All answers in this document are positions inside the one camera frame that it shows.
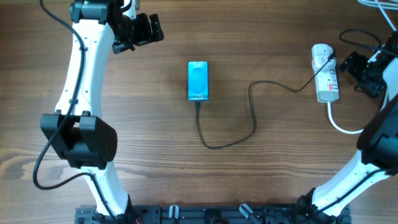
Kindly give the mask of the blue screen smartphone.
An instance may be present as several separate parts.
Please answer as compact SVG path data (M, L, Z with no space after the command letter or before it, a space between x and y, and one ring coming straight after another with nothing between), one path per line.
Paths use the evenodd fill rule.
M206 101L209 99L209 75L207 61L188 62L188 100Z

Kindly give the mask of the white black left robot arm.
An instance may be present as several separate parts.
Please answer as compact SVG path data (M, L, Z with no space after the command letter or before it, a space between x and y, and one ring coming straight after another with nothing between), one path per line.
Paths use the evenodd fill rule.
M77 170L96 200L77 223L139 223L116 172L118 137L102 119L101 95L109 54L163 40L159 17L139 12L137 1L86 0L71 3L70 19L66 28L73 45L65 86L55 111L40 120L45 148Z

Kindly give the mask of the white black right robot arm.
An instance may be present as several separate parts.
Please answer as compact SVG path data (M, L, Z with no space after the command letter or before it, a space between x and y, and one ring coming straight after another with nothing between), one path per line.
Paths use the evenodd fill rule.
M339 223L342 211L375 183L397 175L397 31L368 45L371 58L352 52L339 66L371 98L384 92L380 112L359 132L353 158L327 183L302 196L293 223Z

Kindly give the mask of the white charger plug adapter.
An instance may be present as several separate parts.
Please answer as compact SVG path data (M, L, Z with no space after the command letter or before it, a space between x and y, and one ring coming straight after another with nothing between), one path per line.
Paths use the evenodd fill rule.
M312 60L312 68L318 70L333 70L336 68L336 58L334 54L316 55Z

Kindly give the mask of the white power strip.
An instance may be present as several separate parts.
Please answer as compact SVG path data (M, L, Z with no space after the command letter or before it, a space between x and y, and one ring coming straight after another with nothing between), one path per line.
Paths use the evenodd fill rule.
M316 55L334 54L334 50L327 44L315 44L312 47L312 59ZM320 103L334 102L339 98L336 68L333 70L314 71L317 100Z

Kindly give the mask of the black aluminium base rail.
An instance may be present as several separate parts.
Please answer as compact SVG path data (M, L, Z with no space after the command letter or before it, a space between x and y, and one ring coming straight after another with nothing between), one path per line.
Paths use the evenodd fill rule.
M292 204L240 207L169 207L133 206L133 217L119 223L337 223L352 224L351 211L346 206L337 217L292 216Z

